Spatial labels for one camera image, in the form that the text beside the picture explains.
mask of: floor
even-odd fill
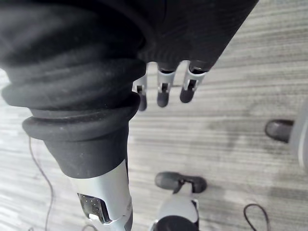
[[[169,106],[156,105],[156,66],[148,68],[148,109],[130,123],[128,140],[134,231],[145,231],[170,195],[155,187],[160,171],[207,179],[196,195],[200,230],[250,230],[243,217],[247,203],[268,212],[273,231],[308,230],[308,176],[288,146],[264,135],[271,118],[294,119],[308,96],[308,2],[260,0],[189,104],[180,88]],[[181,84],[186,63],[177,72]],[[0,87],[8,83],[0,74]],[[0,230],[42,231],[50,193],[33,164],[21,128],[30,116],[0,99]],[[41,141],[36,158],[51,180],[55,202],[50,231],[79,231],[85,224],[78,198]],[[265,230],[251,209],[257,229]]]

